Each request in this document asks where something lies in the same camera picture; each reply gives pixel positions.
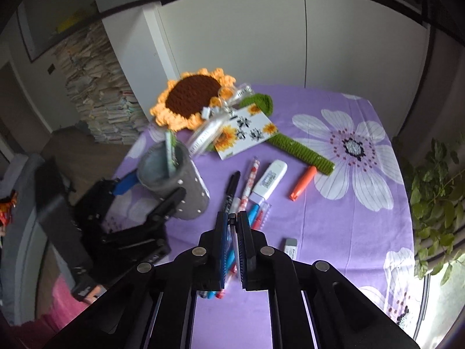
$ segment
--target doorway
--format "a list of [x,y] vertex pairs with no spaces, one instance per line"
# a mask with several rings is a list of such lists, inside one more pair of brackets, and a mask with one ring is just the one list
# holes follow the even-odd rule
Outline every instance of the doorway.
[[13,153],[40,153],[50,133],[26,100],[10,65],[0,68],[0,135]]

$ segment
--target cabinet door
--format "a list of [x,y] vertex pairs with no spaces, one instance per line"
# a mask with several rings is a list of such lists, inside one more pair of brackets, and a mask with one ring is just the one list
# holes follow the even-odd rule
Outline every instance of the cabinet door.
[[304,86],[304,0],[178,0],[160,16],[179,72]]
[[305,3],[306,86],[368,99],[396,135],[417,91],[427,29],[371,0]]

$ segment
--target white highlighter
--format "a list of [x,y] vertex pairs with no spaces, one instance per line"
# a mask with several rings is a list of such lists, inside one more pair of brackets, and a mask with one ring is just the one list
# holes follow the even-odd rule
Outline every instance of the white highlighter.
[[261,205],[263,201],[269,198],[276,186],[278,186],[286,171],[287,164],[285,162],[281,160],[273,161],[253,188],[249,201]]

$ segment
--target purple tablecloth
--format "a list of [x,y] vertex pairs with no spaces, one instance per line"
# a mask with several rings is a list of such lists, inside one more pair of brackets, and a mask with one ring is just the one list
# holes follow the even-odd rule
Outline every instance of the purple tablecloth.
[[[196,220],[167,223],[173,260],[194,247],[202,232],[212,229],[232,172],[247,175],[254,155],[261,161],[258,177],[275,159],[288,170],[269,198],[271,213],[263,232],[268,244],[282,249],[283,239],[298,240],[297,260],[326,260],[344,274],[394,321],[414,319],[417,301],[410,299],[413,279],[412,223],[396,158],[370,102],[359,97],[286,86],[254,86],[273,98],[271,121],[285,135],[332,159],[329,177],[318,174],[297,201],[288,195],[307,165],[263,143],[221,161],[216,153],[195,159],[211,194],[210,205]],[[179,133],[179,138],[186,138]],[[122,177],[136,168],[140,156],[161,141],[149,126],[118,168]],[[238,196],[245,184],[239,184]],[[108,229],[142,223],[157,201],[141,185],[117,197]],[[234,280],[224,299],[199,298],[192,348],[271,348],[271,324],[266,292],[243,292]]]

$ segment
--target stack of books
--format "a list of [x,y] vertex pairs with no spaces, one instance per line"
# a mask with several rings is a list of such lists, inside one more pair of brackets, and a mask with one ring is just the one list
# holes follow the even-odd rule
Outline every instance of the stack of books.
[[55,47],[67,96],[97,142],[132,144],[147,126],[101,21]]

